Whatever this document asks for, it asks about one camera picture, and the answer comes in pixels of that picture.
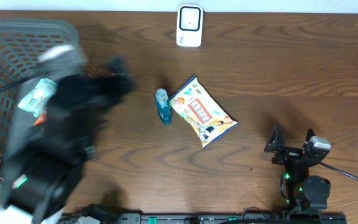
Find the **blue liquid bottle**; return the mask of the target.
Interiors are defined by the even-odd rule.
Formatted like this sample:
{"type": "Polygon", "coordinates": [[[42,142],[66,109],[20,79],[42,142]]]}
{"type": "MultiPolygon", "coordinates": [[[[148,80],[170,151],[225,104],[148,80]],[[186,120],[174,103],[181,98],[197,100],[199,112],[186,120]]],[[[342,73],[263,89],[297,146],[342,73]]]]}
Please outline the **blue liquid bottle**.
{"type": "Polygon", "coordinates": [[[167,91],[163,88],[158,89],[155,93],[155,102],[158,115],[163,124],[170,124],[172,122],[172,113],[167,91]]]}

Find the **yellow snack bag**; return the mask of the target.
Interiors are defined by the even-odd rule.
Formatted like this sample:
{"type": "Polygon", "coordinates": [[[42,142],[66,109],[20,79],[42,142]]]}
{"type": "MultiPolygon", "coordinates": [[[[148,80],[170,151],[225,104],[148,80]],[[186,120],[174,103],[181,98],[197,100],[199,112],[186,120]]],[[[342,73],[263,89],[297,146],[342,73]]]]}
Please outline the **yellow snack bag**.
{"type": "Polygon", "coordinates": [[[191,77],[170,97],[170,106],[191,125],[202,147],[217,141],[238,125],[238,122],[214,100],[196,76],[191,77]]]}

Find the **red candy bar wrapper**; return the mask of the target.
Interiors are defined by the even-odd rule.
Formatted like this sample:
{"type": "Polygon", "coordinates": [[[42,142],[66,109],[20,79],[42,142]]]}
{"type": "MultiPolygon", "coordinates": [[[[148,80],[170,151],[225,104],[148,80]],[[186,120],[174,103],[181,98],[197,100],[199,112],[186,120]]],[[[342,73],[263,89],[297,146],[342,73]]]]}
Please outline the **red candy bar wrapper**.
{"type": "Polygon", "coordinates": [[[37,126],[47,120],[47,112],[46,110],[43,110],[40,116],[37,118],[36,122],[34,123],[34,126],[37,126]]]}

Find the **teal wet wipes pack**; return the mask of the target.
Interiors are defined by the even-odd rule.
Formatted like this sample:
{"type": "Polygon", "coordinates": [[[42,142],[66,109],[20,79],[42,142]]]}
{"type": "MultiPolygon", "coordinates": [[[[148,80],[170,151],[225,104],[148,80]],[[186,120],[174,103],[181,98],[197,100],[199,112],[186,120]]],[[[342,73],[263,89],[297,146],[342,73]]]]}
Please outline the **teal wet wipes pack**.
{"type": "Polygon", "coordinates": [[[56,90],[56,82],[48,78],[42,78],[38,84],[21,99],[18,107],[32,113],[38,118],[44,111],[47,101],[55,94],[56,90]]]}

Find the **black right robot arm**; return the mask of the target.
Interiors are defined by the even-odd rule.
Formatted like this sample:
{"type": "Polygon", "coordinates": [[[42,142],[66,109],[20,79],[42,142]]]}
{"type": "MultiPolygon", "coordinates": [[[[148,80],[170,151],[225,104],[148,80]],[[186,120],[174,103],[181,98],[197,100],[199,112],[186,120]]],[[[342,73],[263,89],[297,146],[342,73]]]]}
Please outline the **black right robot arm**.
{"type": "Polygon", "coordinates": [[[307,131],[301,148],[287,146],[279,124],[274,124],[264,151],[274,154],[273,164],[284,166],[280,193],[287,200],[288,215],[327,209],[331,183],[318,175],[310,175],[309,168],[321,162],[330,150],[329,141],[317,136],[312,129],[307,131]]]}

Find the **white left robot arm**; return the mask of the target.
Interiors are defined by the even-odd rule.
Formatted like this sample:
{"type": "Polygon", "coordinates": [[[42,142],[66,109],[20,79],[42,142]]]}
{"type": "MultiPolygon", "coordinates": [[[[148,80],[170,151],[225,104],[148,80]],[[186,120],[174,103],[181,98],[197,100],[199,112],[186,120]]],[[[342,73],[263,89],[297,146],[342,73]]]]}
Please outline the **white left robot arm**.
{"type": "Polygon", "coordinates": [[[135,86],[125,60],[115,57],[108,73],[87,77],[79,48],[58,45],[39,58],[34,77],[51,78],[57,90],[38,125],[18,122],[22,139],[2,164],[0,223],[56,223],[96,152],[103,114],[135,86]]]}

